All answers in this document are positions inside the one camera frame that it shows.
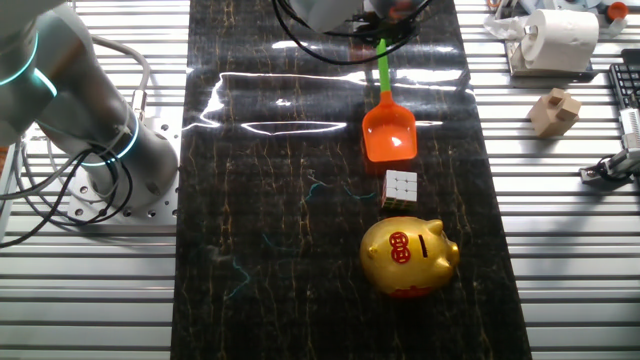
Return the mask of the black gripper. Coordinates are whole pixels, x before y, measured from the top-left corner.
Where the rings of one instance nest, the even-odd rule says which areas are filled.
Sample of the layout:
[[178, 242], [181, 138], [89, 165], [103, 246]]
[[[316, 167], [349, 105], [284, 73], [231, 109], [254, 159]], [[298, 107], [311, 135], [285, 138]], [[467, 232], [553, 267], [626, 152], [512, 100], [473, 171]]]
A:
[[416, 31], [416, 20], [413, 18], [393, 20], [377, 14], [360, 14], [354, 15], [352, 20], [355, 38], [370, 46], [377, 46], [381, 39], [387, 45], [394, 45], [410, 39]]

